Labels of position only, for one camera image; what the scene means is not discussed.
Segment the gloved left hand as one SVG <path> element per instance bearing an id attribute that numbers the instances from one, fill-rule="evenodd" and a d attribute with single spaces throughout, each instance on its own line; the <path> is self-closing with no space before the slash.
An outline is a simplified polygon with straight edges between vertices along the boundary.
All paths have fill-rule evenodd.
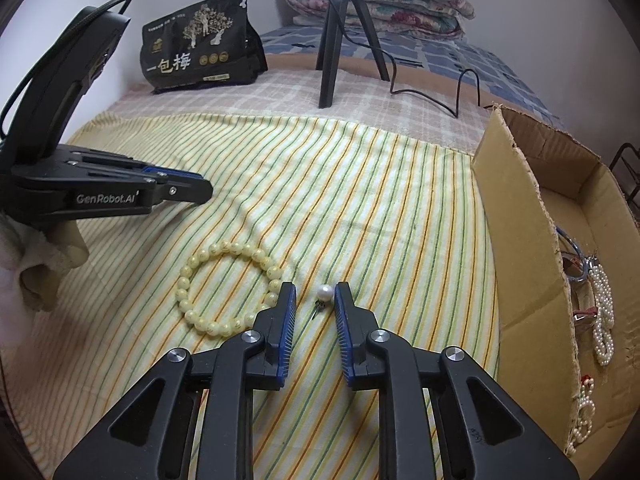
<path id="1" fill-rule="evenodd" d="M 58 288 L 89 258 L 77 223 L 63 221 L 42 231 L 1 216 L 1 347 L 19 346 L 36 314 L 58 304 Z"/>

